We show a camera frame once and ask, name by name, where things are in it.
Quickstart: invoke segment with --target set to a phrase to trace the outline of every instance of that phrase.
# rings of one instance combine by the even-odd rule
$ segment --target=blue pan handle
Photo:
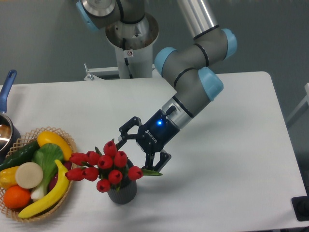
[[[17,75],[16,70],[10,70],[8,76],[5,79],[5,82],[0,92],[0,113],[6,113],[6,101],[8,99],[8,95],[16,75]]]

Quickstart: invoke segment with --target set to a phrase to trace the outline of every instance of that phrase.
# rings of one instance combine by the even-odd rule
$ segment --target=bok choy
[[[49,182],[58,171],[56,159],[63,162],[63,152],[56,144],[45,144],[34,153],[32,162],[43,169],[43,180],[31,191],[32,200],[37,201],[47,194]]]

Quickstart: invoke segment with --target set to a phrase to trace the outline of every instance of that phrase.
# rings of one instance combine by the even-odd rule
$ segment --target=fruit basket
[[[19,148],[23,147],[24,145],[31,143],[32,141],[36,140],[38,135],[43,131],[51,131],[51,132],[54,132],[54,133],[60,135],[67,142],[67,144],[70,146],[70,148],[72,149],[73,152],[77,151],[75,141],[74,141],[74,139],[72,139],[72,137],[68,133],[66,133],[64,130],[62,130],[60,128],[56,129],[54,127],[53,128],[47,127],[47,128],[37,128],[35,130],[27,132],[20,139],[18,139],[16,141],[16,143],[13,144],[13,147],[11,147],[10,151],[8,152],[7,157],[10,156],[15,151],[17,151]],[[9,209],[4,205],[3,196],[5,194],[5,189],[0,188],[0,211],[3,214],[5,214],[7,218],[11,218],[11,219],[18,221],[18,222],[35,222],[35,221],[45,219],[45,218],[49,217],[50,215],[52,215],[62,205],[62,203],[64,202],[64,200],[68,196],[68,193],[71,189],[72,183],[73,183],[73,181],[70,181],[70,184],[69,184],[69,187],[68,187],[66,193],[54,206],[52,206],[50,209],[42,212],[39,215],[36,215],[34,217],[31,217],[31,218],[27,218],[27,219],[19,218],[18,217],[18,214],[19,214],[18,210]]]

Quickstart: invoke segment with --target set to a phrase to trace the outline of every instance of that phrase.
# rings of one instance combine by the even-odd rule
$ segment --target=gray vase
[[[132,162],[127,160],[128,167],[132,167]],[[107,193],[110,199],[117,204],[126,204],[134,199],[137,192],[136,180],[132,181],[126,175],[121,181],[119,191],[116,191],[116,188],[111,188]]]

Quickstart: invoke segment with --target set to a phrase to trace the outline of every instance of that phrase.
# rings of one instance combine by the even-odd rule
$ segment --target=pan
[[[17,75],[16,70],[10,70],[0,92],[0,164],[3,163],[13,143],[20,138],[20,133],[6,115],[6,102]]]

